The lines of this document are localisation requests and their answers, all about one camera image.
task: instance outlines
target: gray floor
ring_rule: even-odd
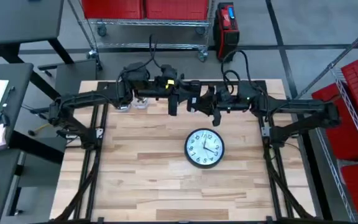
[[[242,45],[276,45],[273,25],[265,1],[262,0],[233,0],[236,6],[237,20],[241,28]],[[358,36],[358,0],[272,0],[284,44],[350,44]],[[108,27],[109,34],[100,41],[109,42],[146,42],[149,34],[153,33],[159,42],[183,42],[197,43],[199,37],[192,29],[171,27]],[[68,7],[67,2],[63,10],[62,28],[59,40],[67,49],[87,49],[89,45],[81,33],[81,29]],[[47,42],[23,44],[22,50],[51,49]],[[338,50],[287,50],[294,82],[298,91],[302,90],[327,64],[341,53]],[[252,78],[281,78],[284,81],[286,93],[289,96],[289,87],[282,65],[282,59],[278,50],[250,50],[247,51],[250,72]],[[83,54],[71,54],[73,59],[85,58]],[[61,62],[55,54],[45,55],[20,55],[26,61],[37,65]],[[100,77],[105,80],[113,80],[117,77],[123,66],[133,62],[146,61],[147,53],[105,53],[100,55],[104,71]],[[353,50],[339,63],[345,65],[358,58],[358,50]],[[187,78],[221,78],[220,64],[216,60],[214,52],[210,52],[209,59],[201,63],[196,58],[196,52],[159,52],[156,59],[160,64],[168,63],[184,73]],[[245,78],[244,61],[236,57],[234,62],[228,65]],[[152,74],[158,74],[154,65],[148,69]],[[54,85],[54,79],[43,75],[49,83]],[[317,90],[333,82],[326,75],[305,96],[309,97],[313,90]],[[41,107],[50,103],[50,100],[33,85],[30,85],[25,96],[25,103],[32,107]],[[44,122],[21,111],[18,120],[18,130],[26,133],[28,129],[34,129]],[[40,133],[40,137],[55,137],[54,130],[48,128]],[[27,158],[37,164],[36,158]],[[328,169],[326,162],[321,160],[323,169]],[[48,220],[50,207],[56,187],[59,167],[48,165],[49,182],[40,183],[41,187],[24,189],[19,200],[19,208],[24,214],[18,217],[9,217],[2,223],[29,223]],[[326,184],[333,183],[332,178],[327,177]],[[341,208],[341,199],[337,192],[328,188],[330,207],[334,218],[347,220],[346,212]]]

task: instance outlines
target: wooden table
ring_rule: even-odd
[[[95,90],[97,83],[83,82],[80,91]],[[285,98],[281,80],[266,83],[270,96]],[[169,116],[167,108],[166,100],[151,100],[147,110],[133,108],[128,113],[117,113],[110,106],[92,219],[248,221],[274,217],[257,118],[250,112],[222,113],[221,125],[213,127],[212,117],[188,113],[186,103],[179,106],[177,117]],[[92,110],[76,110],[75,117],[90,124]],[[291,116],[276,114],[274,120],[284,126],[291,123]],[[224,139],[226,153],[212,169],[192,166],[183,153],[187,135],[198,128],[213,129]],[[288,142],[297,145],[295,139]],[[286,145],[281,152],[289,189],[315,215],[299,150]],[[82,149],[66,151],[51,218],[63,211],[78,190],[84,153]]]

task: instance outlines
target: clock face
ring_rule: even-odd
[[[187,137],[185,154],[194,166],[212,168],[223,157],[224,143],[215,131],[206,128],[197,129]]]

